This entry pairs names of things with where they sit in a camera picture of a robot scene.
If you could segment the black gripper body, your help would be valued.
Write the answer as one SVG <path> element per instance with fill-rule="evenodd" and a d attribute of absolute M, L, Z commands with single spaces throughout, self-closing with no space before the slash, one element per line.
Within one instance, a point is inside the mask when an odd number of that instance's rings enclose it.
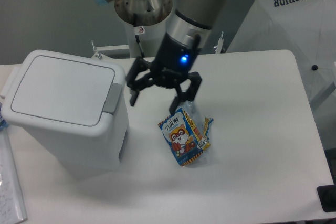
<path fill-rule="evenodd" d="M 192 44 L 187 46 L 165 34 L 159 50 L 152 62 L 151 73 L 153 83 L 159 87 L 175 88 L 180 83 L 189 79 L 192 88 L 197 88 L 201 83 L 198 72 L 190 72 L 200 49 L 201 36 L 192 37 Z"/>

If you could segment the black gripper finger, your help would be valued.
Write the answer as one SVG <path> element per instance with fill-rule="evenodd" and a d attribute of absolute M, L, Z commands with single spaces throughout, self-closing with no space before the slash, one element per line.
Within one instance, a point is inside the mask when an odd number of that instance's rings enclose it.
<path fill-rule="evenodd" d="M 136 57 L 126 76 L 130 88 L 130 105 L 135 106 L 140 91 L 157 84 L 158 72 L 155 70 L 155 60 L 149 62 L 141 56 Z"/>
<path fill-rule="evenodd" d="M 181 83 L 186 80 L 190 81 L 190 85 L 185 91 L 183 91 L 181 89 Z M 169 107 L 169 113 L 174 114 L 180 103 L 184 103 L 186 101 L 194 101 L 201 82 L 202 77 L 198 72 L 190 72 L 182 75 L 181 77 L 174 78 L 173 88 L 176 90 L 176 96 L 174 97 Z"/>

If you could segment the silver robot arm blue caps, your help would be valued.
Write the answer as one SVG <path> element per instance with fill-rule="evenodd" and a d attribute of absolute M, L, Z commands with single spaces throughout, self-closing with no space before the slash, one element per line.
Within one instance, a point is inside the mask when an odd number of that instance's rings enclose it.
<path fill-rule="evenodd" d="M 151 86 L 176 90 L 170 113 L 195 99 L 202 78 L 192 66 L 226 1 L 96 0 L 114 2 L 119 18 L 132 28 L 129 47 L 136 52 L 126 77 L 131 105 Z"/>

